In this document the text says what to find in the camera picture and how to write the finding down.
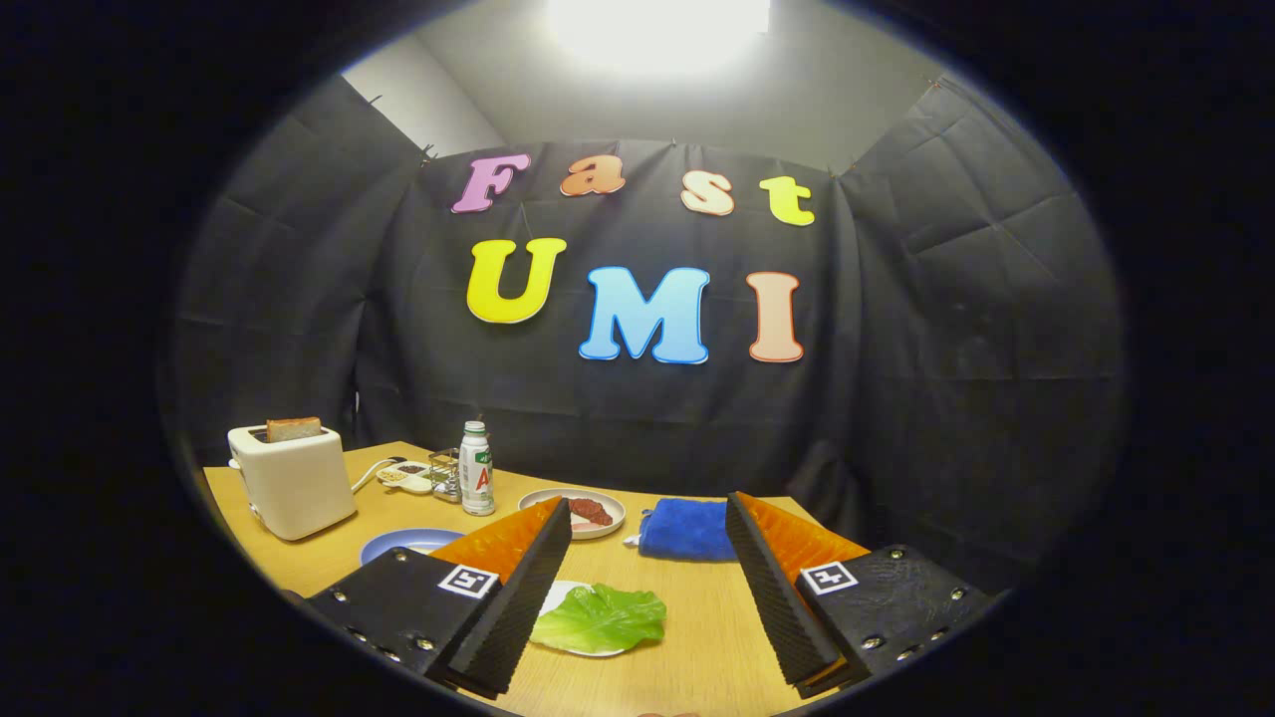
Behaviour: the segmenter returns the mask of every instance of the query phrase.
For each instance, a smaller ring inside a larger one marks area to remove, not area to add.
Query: toaster cord
[[[363,477],[358,478],[358,482],[354,484],[353,486],[351,486],[349,492],[358,492],[358,489],[363,487],[367,484],[367,481],[371,480],[372,471],[375,471],[376,467],[380,466],[381,463],[402,463],[402,462],[403,462],[403,458],[399,458],[399,457],[395,455],[393,458],[382,458],[382,459],[377,461],[376,463],[372,463],[372,467],[368,468],[366,473],[363,473]]]

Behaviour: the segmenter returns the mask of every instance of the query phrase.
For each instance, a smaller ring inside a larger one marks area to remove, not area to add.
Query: yellow letter u
[[[513,241],[493,239],[474,245],[474,268],[469,274],[465,301],[474,316],[493,324],[516,324],[534,316],[550,295],[553,278],[553,259],[566,249],[561,239],[533,239],[527,242],[532,254],[532,269],[527,277],[527,290],[518,299],[500,296],[500,272],[505,256],[518,249]]]

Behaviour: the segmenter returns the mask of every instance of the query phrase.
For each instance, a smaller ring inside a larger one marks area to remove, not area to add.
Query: blue cloth
[[[662,498],[643,510],[638,552],[672,560],[734,560],[725,536],[725,503]]]

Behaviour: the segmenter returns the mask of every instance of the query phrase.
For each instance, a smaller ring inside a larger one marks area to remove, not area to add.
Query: letter cutout
[[[759,185],[770,193],[770,213],[785,225],[803,227],[815,222],[815,213],[801,208],[797,198],[810,199],[810,189],[797,186],[792,177],[771,177]]]
[[[567,196],[583,196],[590,191],[598,194],[611,194],[618,191],[625,185],[620,170],[623,163],[615,154],[598,154],[585,157],[567,167],[571,174],[562,180],[562,194]]]
[[[553,259],[566,249],[561,239],[533,239],[527,242],[532,254],[532,269],[527,276],[527,290],[518,299],[500,296],[500,273],[505,268],[505,256],[518,249],[513,241],[493,239],[474,245],[474,268],[469,273],[469,290],[465,302],[469,311],[492,324],[516,324],[530,319],[550,295],[550,281],[553,278]]]
[[[682,176],[682,204],[691,212],[724,217],[734,212],[734,199],[727,194],[731,191],[731,180],[722,175],[705,172],[704,170],[691,170]]]
[[[704,269],[671,269],[650,301],[643,299],[638,282],[625,267],[599,267],[589,272],[589,283],[597,297],[589,341],[580,344],[580,356],[597,361],[620,356],[620,346],[612,338],[612,327],[618,327],[629,356],[634,358],[641,357],[655,329],[660,329],[659,343],[650,352],[657,361],[703,364],[709,360],[709,350],[700,343],[700,295],[709,283],[709,273]]]
[[[782,272],[754,272],[743,281],[757,293],[757,341],[748,356],[768,364],[788,364],[805,355],[793,338],[793,291],[797,277]]]
[[[473,174],[469,175],[469,184],[465,185],[465,193],[460,195],[460,202],[451,205],[454,214],[486,212],[492,204],[491,199],[487,199],[487,190],[491,189],[496,194],[504,193],[509,189],[509,182],[514,181],[514,170],[523,171],[530,167],[532,157],[529,154],[488,157],[474,159],[469,162],[469,166],[473,167]],[[497,172],[496,170],[500,167],[505,168]]]

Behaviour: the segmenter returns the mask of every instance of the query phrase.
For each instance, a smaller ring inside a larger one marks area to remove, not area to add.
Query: ceiling light
[[[719,68],[770,28],[770,0],[550,0],[572,61],[631,73]]]

